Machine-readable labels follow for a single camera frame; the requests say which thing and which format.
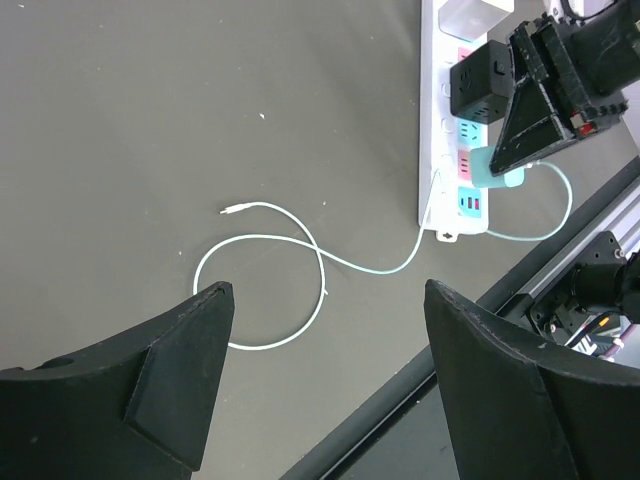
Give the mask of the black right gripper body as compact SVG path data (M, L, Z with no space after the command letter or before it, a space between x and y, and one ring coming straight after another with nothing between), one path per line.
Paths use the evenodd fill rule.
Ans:
M588 19L565 12L512 32L513 90L521 80L543 84L582 141L619 123L628 109L622 90L639 80L639 3L615 1Z

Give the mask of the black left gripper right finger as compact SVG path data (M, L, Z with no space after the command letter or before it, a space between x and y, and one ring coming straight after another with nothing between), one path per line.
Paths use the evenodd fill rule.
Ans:
M638 478L637 369L545 340L437 280L424 314L461 478Z

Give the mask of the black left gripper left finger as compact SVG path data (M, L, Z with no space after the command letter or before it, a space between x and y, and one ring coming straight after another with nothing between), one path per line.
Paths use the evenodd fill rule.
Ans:
M217 282L89 347L1 373L5 479L188 479L202 465L235 310Z

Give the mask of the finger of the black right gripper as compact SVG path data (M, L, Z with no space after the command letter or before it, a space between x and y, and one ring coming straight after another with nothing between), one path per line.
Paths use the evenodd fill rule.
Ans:
M561 107L543 84L531 79L517 82L489 162L490 173L503 175L571 146L575 132Z

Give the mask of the black cube adapter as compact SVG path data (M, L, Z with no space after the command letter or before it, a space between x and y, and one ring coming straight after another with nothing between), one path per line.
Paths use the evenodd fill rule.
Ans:
M513 85L507 45L489 40L464 54L450 69L449 80L454 117L484 125L503 119Z

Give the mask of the white USB charger plug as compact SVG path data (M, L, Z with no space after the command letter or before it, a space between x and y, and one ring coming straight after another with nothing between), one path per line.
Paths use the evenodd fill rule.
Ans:
M449 0L438 10L442 32L474 41L514 12L514 0Z

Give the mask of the white power strip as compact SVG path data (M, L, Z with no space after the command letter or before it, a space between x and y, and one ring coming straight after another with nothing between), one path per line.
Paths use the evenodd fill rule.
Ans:
M450 69L487 40L466 41L442 32L438 10L421 3L418 224L440 242L478 235L489 226L488 191L471 182L469 152L488 144L488 127L450 113Z

